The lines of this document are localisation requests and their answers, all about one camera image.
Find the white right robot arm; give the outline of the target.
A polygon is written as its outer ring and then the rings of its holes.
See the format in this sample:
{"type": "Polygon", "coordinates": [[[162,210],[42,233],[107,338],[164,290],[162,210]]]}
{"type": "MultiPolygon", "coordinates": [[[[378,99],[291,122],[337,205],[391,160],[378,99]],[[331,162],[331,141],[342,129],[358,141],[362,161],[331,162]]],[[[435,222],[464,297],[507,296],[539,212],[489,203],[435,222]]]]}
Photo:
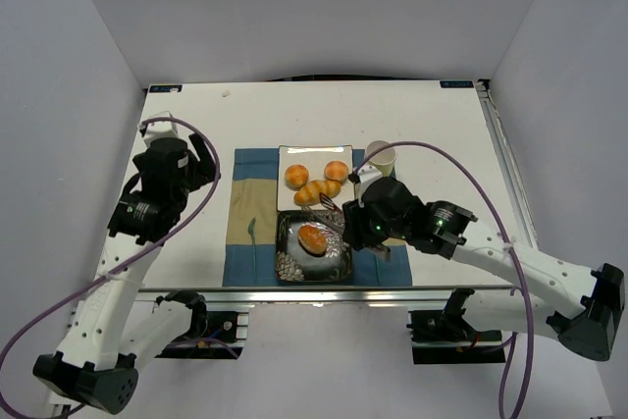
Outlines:
{"type": "Polygon", "coordinates": [[[610,358],[625,307],[624,273],[604,263],[575,265],[506,238],[469,210],[439,200],[424,203],[393,177],[351,174],[356,199],[342,206],[344,241],[355,250],[386,254],[385,240],[475,267],[520,289],[482,295],[458,288],[441,316],[450,330],[523,331],[557,340],[594,361],[610,358]]]}

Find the metal serving tongs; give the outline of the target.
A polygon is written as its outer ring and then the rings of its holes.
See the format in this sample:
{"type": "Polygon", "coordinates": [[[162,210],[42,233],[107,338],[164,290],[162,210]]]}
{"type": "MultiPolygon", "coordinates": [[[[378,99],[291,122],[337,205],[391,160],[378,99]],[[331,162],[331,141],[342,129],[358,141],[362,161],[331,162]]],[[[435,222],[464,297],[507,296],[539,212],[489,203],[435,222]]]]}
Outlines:
{"type": "MultiPolygon", "coordinates": [[[[353,249],[353,246],[344,239],[343,211],[329,196],[323,193],[320,194],[320,204],[323,207],[322,210],[315,210],[311,206],[302,206],[301,211],[315,222],[326,226],[331,231],[338,234],[342,244],[346,248],[353,249]]],[[[376,246],[366,246],[365,249],[385,262],[392,260],[391,249],[382,243],[376,246]]]]}

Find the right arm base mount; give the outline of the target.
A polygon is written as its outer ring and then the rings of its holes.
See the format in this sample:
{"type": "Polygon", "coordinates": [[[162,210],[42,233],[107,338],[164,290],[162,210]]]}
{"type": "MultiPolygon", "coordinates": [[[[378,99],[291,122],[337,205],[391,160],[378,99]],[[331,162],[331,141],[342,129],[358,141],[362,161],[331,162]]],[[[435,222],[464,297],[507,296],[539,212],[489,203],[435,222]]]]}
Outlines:
{"type": "Polygon", "coordinates": [[[409,312],[414,365],[503,364],[505,340],[501,331],[476,331],[462,319],[464,302],[475,291],[455,289],[445,307],[409,312]]]}

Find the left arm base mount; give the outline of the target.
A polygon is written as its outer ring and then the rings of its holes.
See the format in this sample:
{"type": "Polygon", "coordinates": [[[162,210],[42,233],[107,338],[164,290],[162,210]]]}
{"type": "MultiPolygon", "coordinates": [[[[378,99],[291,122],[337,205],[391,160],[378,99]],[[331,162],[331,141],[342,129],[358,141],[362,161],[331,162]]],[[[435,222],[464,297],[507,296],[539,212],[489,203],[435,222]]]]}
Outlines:
{"type": "Polygon", "coordinates": [[[205,297],[191,290],[172,291],[158,296],[153,311],[163,302],[178,302],[192,312],[191,326],[187,333],[175,338],[158,355],[165,359],[236,360],[243,351],[243,313],[236,311],[211,311],[205,297]]]}

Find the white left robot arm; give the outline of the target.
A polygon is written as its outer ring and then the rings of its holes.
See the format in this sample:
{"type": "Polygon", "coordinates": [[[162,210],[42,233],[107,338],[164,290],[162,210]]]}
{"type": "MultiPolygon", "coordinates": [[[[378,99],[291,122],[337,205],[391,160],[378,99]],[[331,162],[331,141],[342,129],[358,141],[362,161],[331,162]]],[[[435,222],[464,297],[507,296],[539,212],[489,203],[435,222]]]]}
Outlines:
{"type": "Polygon", "coordinates": [[[189,195],[218,178],[216,161],[197,133],[158,137],[132,159],[135,174],[107,226],[99,264],[103,283],[90,290],[55,352],[40,355],[33,374],[50,390],[109,414],[130,402],[141,369],[173,341],[207,330],[202,295],[178,290],[124,331],[148,269],[166,236],[180,227],[189,195]]]}

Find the round bread roll top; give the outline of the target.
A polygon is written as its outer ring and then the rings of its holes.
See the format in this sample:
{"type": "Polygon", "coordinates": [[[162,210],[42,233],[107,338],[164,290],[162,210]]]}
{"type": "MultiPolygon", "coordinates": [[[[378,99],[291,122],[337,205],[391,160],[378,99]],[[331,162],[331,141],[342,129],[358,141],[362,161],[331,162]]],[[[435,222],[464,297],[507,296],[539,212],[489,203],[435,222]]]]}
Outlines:
{"type": "Polygon", "coordinates": [[[325,234],[312,225],[303,225],[297,233],[299,244],[303,249],[313,255],[322,256],[328,248],[328,241],[325,234]]]}

